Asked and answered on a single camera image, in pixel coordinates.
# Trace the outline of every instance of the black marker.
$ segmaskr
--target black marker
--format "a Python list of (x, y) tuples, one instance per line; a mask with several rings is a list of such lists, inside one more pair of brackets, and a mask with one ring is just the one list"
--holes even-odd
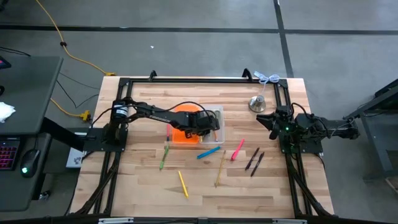
[(260, 149), (260, 147), (258, 147), (258, 148), (256, 149), (256, 151), (254, 152), (253, 156), (251, 157), (251, 159), (250, 159), (248, 165), (246, 166), (246, 168), (244, 168), (244, 170), (248, 170), (248, 169), (250, 168), (251, 162), (253, 162), (253, 159), (254, 159), (254, 157), (257, 155), (257, 152), (259, 151), (259, 149)]
[(254, 175), (254, 173), (255, 173), (255, 171), (257, 170), (257, 167), (259, 166), (259, 164), (260, 164), (261, 159), (262, 159), (263, 156), (264, 156), (264, 152), (262, 152), (262, 153), (260, 154), (260, 158), (259, 158), (259, 160), (257, 161), (257, 164), (256, 164), (256, 166), (254, 167), (253, 172), (251, 172), (250, 177), (252, 177), (252, 176)]

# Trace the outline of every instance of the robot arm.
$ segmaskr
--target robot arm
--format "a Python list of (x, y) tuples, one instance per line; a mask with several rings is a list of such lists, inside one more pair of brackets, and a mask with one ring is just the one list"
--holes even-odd
[(353, 119), (327, 120), (313, 114), (300, 113), (293, 120), (292, 113), (286, 107), (277, 108), (271, 114), (259, 114), (257, 120), (271, 131), (270, 139), (276, 139), (280, 132), (299, 140), (321, 140), (332, 136), (356, 139), (359, 136)]
[[(133, 107), (135, 114), (128, 116), (128, 108)], [(131, 123), (138, 118), (149, 118), (156, 121), (168, 123), (173, 128), (185, 132), (186, 138), (192, 134), (204, 136), (210, 131), (220, 129), (218, 119), (212, 111), (179, 111), (164, 110), (145, 102), (135, 102), (131, 98), (124, 98), (113, 102), (113, 110), (110, 122), (104, 127), (104, 140), (115, 144), (118, 140), (118, 129), (121, 124)]]

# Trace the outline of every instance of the orange object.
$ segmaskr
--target orange object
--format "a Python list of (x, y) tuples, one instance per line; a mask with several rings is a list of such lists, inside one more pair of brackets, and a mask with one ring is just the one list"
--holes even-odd
[[(199, 108), (195, 105), (180, 105), (174, 109), (175, 112), (178, 111), (195, 112), (198, 110)], [(185, 131), (180, 131), (178, 129), (173, 128), (172, 142), (175, 144), (198, 144), (199, 136), (197, 136), (196, 134), (192, 134), (192, 138), (186, 138)]]

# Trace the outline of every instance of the blue marker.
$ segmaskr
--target blue marker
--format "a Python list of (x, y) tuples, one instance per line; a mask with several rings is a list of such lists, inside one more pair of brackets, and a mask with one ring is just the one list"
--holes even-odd
[(204, 153), (198, 155), (198, 156), (197, 156), (197, 159), (201, 159), (201, 158), (203, 158), (203, 157), (205, 157), (205, 156), (208, 156), (208, 155), (210, 155), (211, 153), (213, 153), (213, 152), (215, 152), (215, 151), (217, 151), (217, 150), (219, 150), (219, 149), (221, 149), (221, 146), (217, 146), (217, 147), (215, 147), (214, 149), (210, 149), (209, 151), (204, 152)]

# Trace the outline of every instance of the gray concrete floor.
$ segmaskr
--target gray concrete floor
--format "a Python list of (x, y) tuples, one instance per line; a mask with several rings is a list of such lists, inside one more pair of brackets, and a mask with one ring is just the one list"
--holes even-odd
[[(288, 29), (391, 30), (398, 27), (395, 0), (280, 0)], [(42, 4), (59, 25), (121, 27), (277, 28), (272, 0), (53, 0)], [(34, 1), (10, 1), (0, 24), (48, 25)], [(286, 77), (278, 34), (174, 32), (63, 32), (70, 52), (119, 75), (205, 75), (238, 77), (243, 68)], [(100, 87), (103, 75), (68, 58), (52, 31), (0, 30), (0, 46), (32, 55), (59, 55), (62, 72)], [(340, 119), (397, 78), (398, 37), (387, 35), (287, 35), (294, 76), (304, 78), (312, 112)], [(77, 103), (97, 94), (63, 76), (59, 82)], [(93, 111), (96, 98), (75, 109), (59, 86), (53, 93), (65, 109)], [(85, 124), (50, 104), (47, 116), (65, 127)], [(398, 195), (383, 181), (365, 184), (377, 169), (364, 135), (355, 140), (324, 140), (326, 175), (335, 213), (346, 218), (397, 222)], [(78, 172), (53, 175), (53, 195), (25, 212), (0, 219), (63, 215)]]

